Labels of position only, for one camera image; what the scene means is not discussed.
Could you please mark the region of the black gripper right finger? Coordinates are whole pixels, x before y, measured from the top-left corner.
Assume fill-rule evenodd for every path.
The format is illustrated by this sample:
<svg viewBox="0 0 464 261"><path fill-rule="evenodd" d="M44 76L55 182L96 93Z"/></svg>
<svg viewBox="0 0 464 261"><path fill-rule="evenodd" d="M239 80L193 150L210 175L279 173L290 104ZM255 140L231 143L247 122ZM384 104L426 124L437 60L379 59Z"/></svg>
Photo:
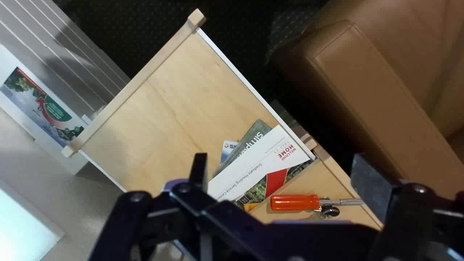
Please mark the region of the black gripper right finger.
<svg viewBox="0 0 464 261"><path fill-rule="evenodd" d="M351 186L381 224L386 222L390 202L400 182L379 172L363 154L355 154L351 167Z"/></svg>

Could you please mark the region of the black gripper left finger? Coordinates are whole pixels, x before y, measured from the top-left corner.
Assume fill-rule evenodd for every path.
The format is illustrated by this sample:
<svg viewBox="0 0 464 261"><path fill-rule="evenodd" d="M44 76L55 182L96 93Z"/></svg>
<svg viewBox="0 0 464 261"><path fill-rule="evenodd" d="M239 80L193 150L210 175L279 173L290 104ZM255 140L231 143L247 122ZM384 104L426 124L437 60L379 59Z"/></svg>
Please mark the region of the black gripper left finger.
<svg viewBox="0 0 464 261"><path fill-rule="evenodd" d="M197 153L193 159L189 182L205 191L207 185L207 154Z"/></svg>

